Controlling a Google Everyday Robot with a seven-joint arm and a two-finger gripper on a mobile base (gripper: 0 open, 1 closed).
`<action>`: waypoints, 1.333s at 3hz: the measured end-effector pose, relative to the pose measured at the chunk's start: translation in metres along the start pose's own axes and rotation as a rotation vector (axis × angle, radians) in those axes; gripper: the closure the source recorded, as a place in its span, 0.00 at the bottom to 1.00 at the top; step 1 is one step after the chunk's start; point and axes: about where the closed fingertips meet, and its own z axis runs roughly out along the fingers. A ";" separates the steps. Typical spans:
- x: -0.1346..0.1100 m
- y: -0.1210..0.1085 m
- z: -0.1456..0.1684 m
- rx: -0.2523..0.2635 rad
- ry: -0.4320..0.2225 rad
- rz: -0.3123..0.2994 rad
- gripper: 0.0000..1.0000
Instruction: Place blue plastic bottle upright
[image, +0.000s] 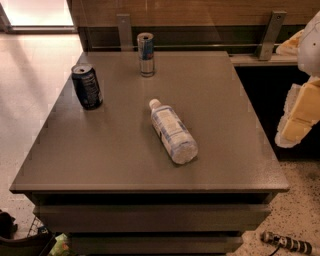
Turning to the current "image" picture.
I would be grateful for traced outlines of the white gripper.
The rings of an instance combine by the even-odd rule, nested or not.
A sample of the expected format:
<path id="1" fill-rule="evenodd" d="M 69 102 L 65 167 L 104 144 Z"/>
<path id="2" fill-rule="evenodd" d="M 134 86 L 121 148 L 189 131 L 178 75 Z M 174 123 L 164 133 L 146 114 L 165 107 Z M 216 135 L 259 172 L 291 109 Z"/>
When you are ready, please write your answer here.
<path id="1" fill-rule="evenodd" d="M 288 91 L 275 143 L 282 148 L 292 148 L 320 121 L 320 11 L 304 30 L 280 44 L 276 53 L 281 56 L 297 55 L 298 68 L 310 76 L 317 76 L 302 86 L 293 84 Z"/>

